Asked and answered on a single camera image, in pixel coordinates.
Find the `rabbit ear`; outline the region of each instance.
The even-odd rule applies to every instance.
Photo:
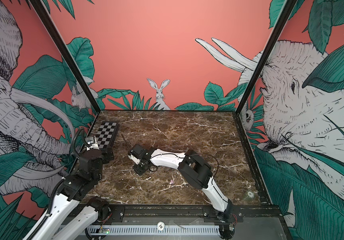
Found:
[[[165,88],[169,84],[169,82],[170,82],[169,79],[164,80],[163,83],[161,84],[160,89]]]
[[[152,79],[149,79],[147,78],[148,82],[149,82],[149,85],[153,88],[153,89],[158,89],[157,87],[157,84],[152,80]]]

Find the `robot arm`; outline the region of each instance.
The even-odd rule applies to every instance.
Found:
[[[193,150],[186,153],[166,152],[151,148],[146,150],[136,144],[128,157],[134,161],[133,169],[142,175],[152,166],[165,166],[177,169],[185,180],[194,188],[201,189],[218,211],[218,218],[226,221],[232,209],[232,202],[219,189],[213,179],[211,166]]]

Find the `round label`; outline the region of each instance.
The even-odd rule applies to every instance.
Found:
[[[251,198],[255,196],[255,194],[253,194],[253,192],[247,192],[246,194],[248,195],[248,197],[251,197]]]
[[[159,223],[157,224],[157,229],[158,229],[159,231],[164,230],[164,228],[165,228],[165,223],[159,222]]]

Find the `checkered pattern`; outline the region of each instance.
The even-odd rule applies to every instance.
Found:
[[[115,139],[112,139],[117,122],[103,122],[96,134],[96,139],[100,149],[107,148],[108,145],[112,146]]]

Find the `brown marble surface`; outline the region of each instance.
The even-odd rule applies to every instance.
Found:
[[[105,121],[120,123],[113,145],[115,159],[103,166],[102,180],[83,203],[100,196],[115,204],[210,204],[203,192],[187,184],[178,170],[159,167],[156,172],[137,175],[132,169],[133,161],[127,156],[123,134],[131,147],[138,143],[145,148],[157,147],[169,152],[193,149],[214,155],[220,165],[215,181],[232,203],[260,204],[232,113],[103,111],[91,135]],[[203,158],[214,173],[216,161],[207,156]],[[248,191],[254,193],[253,198],[247,196]]]

